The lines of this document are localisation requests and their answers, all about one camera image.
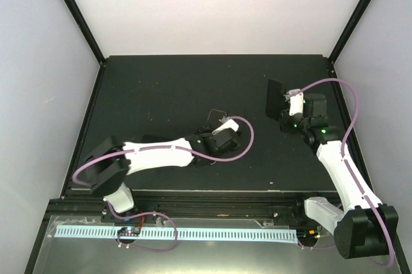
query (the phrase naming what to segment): black table surface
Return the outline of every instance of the black table surface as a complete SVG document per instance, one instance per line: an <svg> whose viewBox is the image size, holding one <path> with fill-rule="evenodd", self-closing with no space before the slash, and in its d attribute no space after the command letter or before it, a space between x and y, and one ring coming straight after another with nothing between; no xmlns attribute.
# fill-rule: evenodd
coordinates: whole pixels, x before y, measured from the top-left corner
<svg viewBox="0 0 412 274"><path fill-rule="evenodd" d="M145 134L177 139L205 125L211 109L217 109L244 116L253 125L255 142L246 156L202 168L143 170L128 176L126 185L134 190L334 191L302 138L281 132L265 114L270 78L292 89L327 77L321 55L112 56L79 165L108 136L128 142L139 142ZM343 132L331 85L309 92L326 95L329 123Z"/></svg>

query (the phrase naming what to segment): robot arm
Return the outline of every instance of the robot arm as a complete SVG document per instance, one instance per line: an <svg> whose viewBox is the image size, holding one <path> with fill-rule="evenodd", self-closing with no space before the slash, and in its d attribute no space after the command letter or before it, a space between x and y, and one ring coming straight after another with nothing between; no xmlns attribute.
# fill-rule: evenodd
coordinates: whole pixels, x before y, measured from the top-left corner
<svg viewBox="0 0 412 274"><path fill-rule="evenodd" d="M176 147L219 157L239 146L237 131L239 125L234 120L223 119L215 129L207 127L198 134L169 142L119 143L114 137L99 145L88 160L116 151L126 151L124 155L104 160L85 170L88 183L92 183L91 193L109 201L116 212L123 213L135 207L131 190L124 184L126 176L141 170L175 166L197 167L210 165L213 161L192 155L189 151Z"/></svg>
<svg viewBox="0 0 412 274"><path fill-rule="evenodd" d="M339 131L328 125L324 95L303 95L299 89L285 94L284 87L271 80L267 115L279 120L282 131L304 136L305 143L328 171L342 201L343 210L340 210L324 197L308 198L304 201L306 216L333 235L336 247L345 259L387 254L388 245L382 228L364 196L368 196L378 210L392 239L398 223L397 212L392 206L383 205L371 191L354 164L347 145L342 156Z"/></svg>

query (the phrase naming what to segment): black metal bar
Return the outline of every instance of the black metal bar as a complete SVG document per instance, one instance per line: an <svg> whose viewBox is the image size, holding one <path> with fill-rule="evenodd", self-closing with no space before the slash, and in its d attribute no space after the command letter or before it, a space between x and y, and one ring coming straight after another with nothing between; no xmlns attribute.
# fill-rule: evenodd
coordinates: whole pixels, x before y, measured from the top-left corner
<svg viewBox="0 0 412 274"><path fill-rule="evenodd" d="M329 56L330 61L334 64L341 54L343 48L345 47L346 43L349 40L350 35L352 34L353 30L355 29L356 25L358 24L359 20L361 19L363 13L367 9L371 0L359 0L358 4L356 5L355 10L353 11L352 15L349 18L348 23L343 29L339 40L337 41L335 47L333 48L332 53Z"/></svg>
<svg viewBox="0 0 412 274"><path fill-rule="evenodd" d="M101 86L102 81L103 81L103 76L104 76L105 70L106 70L106 65L103 64L103 65L100 66L99 71L97 73L96 82L95 82L95 85L93 86L93 91L91 92L90 101L89 101L88 107L86 109L86 114L84 115L82 127L80 128L80 133L79 133L79 137L77 138L75 150L74 150L73 156L71 157L71 161L70 161L68 172L66 174L66 178L64 179L63 188L62 188L62 191L61 191L61 196L64 196L66 194L67 189L68 189L70 176L73 174L73 172L76 169L77 164L79 162L80 154L81 154L82 148L83 148L84 139L86 137L86 132L87 132L89 124L90 124L91 115L93 114L93 109L94 109L95 104L96 104L98 92L100 90L100 86Z"/></svg>
<svg viewBox="0 0 412 274"><path fill-rule="evenodd" d="M43 244L44 235L46 234L47 226L49 220L42 221L39 232L37 233L36 240L34 241L33 249L28 258L26 269L24 274L32 274L34 272L34 267L36 266L37 258L39 257L41 245Z"/></svg>
<svg viewBox="0 0 412 274"><path fill-rule="evenodd" d="M94 53L97 62L101 65L104 63L105 58L103 56L103 53L101 52L100 48L98 47L98 44L91 33L88 24L86 23L86 20L83 18L82 13L80 12L79 7L77 6L77 3L75 0L64 0L66 3L67 7L69 8L73 18L75 19L78 27L80 28L80 31L82 32L84 38L88 42L92 52Z"/></svg>
<svg viewBox="0 0 412 274"><path fill-rule="evenodd" d="M404 250L402 249L402 246L400 245L398 235L396 235L395 240L393 241L393 248L395 249L400 272L402 274L411 274L411 270L409 269L409 266L407 265Z"/></svg>
<svg viewBox="0 0 412 274"><path fill-rule="evenodd" d="M329 77L337 78L335 67L333 66L332 62L330 62L329 60L327 61L328 61L327 68L328 68ZM350 117L348 108L346 107L346 102L343 96L341 86L337 82L331 82L331 86L333 88L333 92L335 93L337 106L341 114L344 128L347 129L351 122L351 117ZM353 162L358 167L360 174L362 174L363 178L365 179L365 182L371 187L371 181L369 178L368 171L366 170L365 162L362 157L361 148L359 147L358 139L356 138L355 131L352 131L349 135L348 146L349 146L349 151L352 156Z"/></svg>

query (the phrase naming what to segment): white panel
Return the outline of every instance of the white panel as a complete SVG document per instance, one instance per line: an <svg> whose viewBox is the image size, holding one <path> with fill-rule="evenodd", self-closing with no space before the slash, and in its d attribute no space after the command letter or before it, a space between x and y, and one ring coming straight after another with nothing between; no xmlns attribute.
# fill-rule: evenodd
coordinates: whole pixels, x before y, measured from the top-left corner
<svg viewBox="0 0 412 274"><path fill-rule="evenodd" d="M398 235L412 262L412 1L372 0L336 63L357 89L356 132L381 200L399 214ZM345 92L351 107L353 100Z"/></svg>
<svg viewBox="0 0 412 274"><path fill-rule="evenodd" d="M329 56L358 0L76 0L102 52Z"/></svg>
<svg viewBox="0 0 412 274"><path fill-rule="evenodd" d="M23 273L98 64L63 0L0 0L0 264Z"/></svg>

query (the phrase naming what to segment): perforated white strip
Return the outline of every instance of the perforated white strip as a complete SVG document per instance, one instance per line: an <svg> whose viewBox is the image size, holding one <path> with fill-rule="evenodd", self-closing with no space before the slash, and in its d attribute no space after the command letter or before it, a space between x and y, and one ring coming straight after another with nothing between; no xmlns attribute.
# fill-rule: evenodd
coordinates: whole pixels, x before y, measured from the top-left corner
<svg viewBox="0 0 412 274"><path fill-rule="evenodd" d="M83 239L114 239L121 227L114 226L58 226L55 237ZM173 240L173 228L143 227L140 235L121 239ZM279 229L229 229L229 228L178 228L181 241L240 241L297 243L295 230Z"/></svg>

